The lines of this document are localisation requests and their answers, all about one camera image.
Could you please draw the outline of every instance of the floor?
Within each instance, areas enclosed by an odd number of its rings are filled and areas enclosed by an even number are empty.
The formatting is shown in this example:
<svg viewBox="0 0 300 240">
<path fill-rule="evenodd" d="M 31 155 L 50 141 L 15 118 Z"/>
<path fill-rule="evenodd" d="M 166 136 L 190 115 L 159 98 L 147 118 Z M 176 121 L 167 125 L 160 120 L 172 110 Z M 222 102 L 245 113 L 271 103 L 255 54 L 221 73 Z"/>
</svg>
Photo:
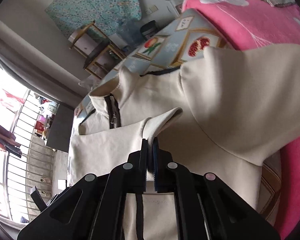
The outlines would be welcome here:
<svg viewBox="0 0 300 240">
<path fill-rule="evenodd" d="M 67 179 L 68 153 L 57 150 L 52 168 L 52 196 L 62 192 L 58 189 L 58 179 Z"/>
</svg>

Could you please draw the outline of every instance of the beige jacket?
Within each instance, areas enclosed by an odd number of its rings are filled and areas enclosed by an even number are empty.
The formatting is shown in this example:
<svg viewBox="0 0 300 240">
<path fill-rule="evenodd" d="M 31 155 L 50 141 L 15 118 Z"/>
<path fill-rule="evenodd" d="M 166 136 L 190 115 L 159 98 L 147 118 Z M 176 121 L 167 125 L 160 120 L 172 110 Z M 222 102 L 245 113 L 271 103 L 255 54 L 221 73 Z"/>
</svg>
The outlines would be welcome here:
<svg viewBox="0 0 300 240">
<path fill-rule="evenodd" d="M 123 127 L 181 107 L 182 116 L 158 135 L 160 148 L 191 172 L 217 174 L 256 208 L 263 161 L 300 136 L 300 46 L 280 44 L 245 52 L 206 47 L 203 54 L 203 59 L 160 76 L 140 77 L 122 67 L 114 79 L 93 90 L 96 113 L 71 139 L 71 174 L 102 175 L 114 167 L 104 161 L 116 158 L 111 144 L 103 151 L 98 140 L 80 143 L 82 135 L 97 138 L 109 130 L 104 96 L 112 93 Z M 127 138 L 123 133 L 117 136 L 120 142 Z M 80 155 L 87 147 L 90 151 Z M 96 162 L 103 167 L 101 173 Z M 161 208 L 152 212 L 161 214 Z M 157 232 L 173 239 L 166 231 Z"/>
</svg>

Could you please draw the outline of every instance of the sweatshirt sleeve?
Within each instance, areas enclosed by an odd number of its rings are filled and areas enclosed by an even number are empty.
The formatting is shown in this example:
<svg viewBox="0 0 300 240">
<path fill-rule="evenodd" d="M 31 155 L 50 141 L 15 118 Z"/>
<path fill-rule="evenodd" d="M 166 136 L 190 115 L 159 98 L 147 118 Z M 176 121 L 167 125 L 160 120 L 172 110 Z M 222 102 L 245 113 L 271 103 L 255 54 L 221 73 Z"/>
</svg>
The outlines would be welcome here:
<svg viewBox="0 0 300 240">
<path fill-rule="evenodd" d="M 181 86 L 202 130 L 250 163 L 300 136 L 300 45 L 235 51 L 207 47 L 183 64 Z"/>
</svg>

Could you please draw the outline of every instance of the pomegranate print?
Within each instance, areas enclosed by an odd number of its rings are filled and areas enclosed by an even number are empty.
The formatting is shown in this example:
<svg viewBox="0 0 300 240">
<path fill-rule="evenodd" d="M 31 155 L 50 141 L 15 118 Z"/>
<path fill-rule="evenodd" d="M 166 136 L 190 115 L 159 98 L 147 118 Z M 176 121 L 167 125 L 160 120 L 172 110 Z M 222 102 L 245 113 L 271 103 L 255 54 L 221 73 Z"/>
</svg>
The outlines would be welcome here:
<svg viewBox="0 0 300 240">
<path fill-rule="evenodd" d="M 199 51 L 202 51 L 205 46 L 210 45 L 210 40 L 207 37 L 200 37 L 195 40 L 188 51 L 190 57 L 195 57 Z"/>
</svg>

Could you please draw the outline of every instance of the black device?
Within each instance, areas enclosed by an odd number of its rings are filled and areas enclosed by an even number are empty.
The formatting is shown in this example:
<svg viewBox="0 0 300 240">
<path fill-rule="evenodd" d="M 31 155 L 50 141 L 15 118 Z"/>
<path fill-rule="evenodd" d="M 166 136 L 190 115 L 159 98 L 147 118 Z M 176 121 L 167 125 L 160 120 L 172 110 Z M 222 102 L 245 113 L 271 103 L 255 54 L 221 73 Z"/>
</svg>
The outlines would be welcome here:
<svg viewBox="0 0 300 240">
<path fill-rule="evenodd" d="M 146 190 L 147 164 L 158 193 L 174 193 L 180 240 L 279 240 L 276 230 L 213 173 L 191 173 L 155 138 L 109 174 L 87 174 L 48 203 L 18 240 L 121 240 L 127 193 Z"/>
</svg>

